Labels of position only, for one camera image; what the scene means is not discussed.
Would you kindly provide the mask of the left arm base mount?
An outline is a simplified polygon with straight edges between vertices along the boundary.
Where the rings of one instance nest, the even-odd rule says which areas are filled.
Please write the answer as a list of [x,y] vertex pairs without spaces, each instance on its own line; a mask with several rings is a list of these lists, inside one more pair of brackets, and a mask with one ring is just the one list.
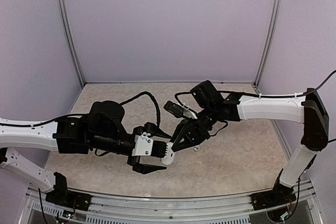
[[54,177],[55,183],[52,191],[46,193],[46,201],[74,210],[88,211],[92,195],[69,190],[67,179],[61,173],[54,172]]

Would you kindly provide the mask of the white earbud charging case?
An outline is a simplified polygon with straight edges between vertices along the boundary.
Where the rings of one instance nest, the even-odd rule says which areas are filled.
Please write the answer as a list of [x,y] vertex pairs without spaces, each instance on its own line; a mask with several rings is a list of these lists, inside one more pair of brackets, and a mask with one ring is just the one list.
[[174,162],[175,153],[172,150],[173,143],[168,142],[166,146],[166,153],[163,158],[160,158],[160,162],[164,166],[170,166]]

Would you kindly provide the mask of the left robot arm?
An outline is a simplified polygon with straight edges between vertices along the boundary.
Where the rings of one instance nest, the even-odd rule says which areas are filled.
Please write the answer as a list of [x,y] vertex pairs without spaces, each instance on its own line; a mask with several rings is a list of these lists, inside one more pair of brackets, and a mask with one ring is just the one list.
[[87,114],[65,115],[46,122],[1,119],[1,168],[29,180],[41,191],[53,195],[66,206],[73,201],[67,179],[29,161],[18,147],[38,148],[60,154],[88,154],[93,149],[127,156],[128,164],[140,174],[166,169],[174,161],[172,144],[156,141],[169,138],[157,124],[146,123],[134,133],[122,125],[124,108],[114,101],[95,102]]

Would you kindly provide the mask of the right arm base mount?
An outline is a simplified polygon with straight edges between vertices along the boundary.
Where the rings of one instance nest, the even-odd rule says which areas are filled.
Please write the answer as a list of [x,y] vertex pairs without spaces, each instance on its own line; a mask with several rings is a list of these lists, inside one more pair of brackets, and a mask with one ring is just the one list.
[[296,201],[296,194],[293,187],[287,187],[280,183],[279,173],[272,189],[261,193],[251,194],[251,203],[254,210],[262,210]]

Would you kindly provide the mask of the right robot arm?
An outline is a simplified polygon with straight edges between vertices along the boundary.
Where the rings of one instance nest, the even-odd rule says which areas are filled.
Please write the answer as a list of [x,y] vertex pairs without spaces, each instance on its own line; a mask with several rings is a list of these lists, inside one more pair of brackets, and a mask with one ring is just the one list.
[[304,93],[289,95],[228,91],[227,97],[223,97],[223,93],[206,80],[192,88],[189,93],[202,108],[201,112],[187,117],[190,110],[184,105],[168,101],[164,106],[166,111],[182,119],[168,143],[169,163],[173,161],[175,152],[200,145],[209,139],[209,131],[217,122],[266,119],[304,125],[300,145],[281,170],[268,194],[273,205],[279,205],[288,198],[299,177],[329,142],[329,116],[316,89],[309,88]]

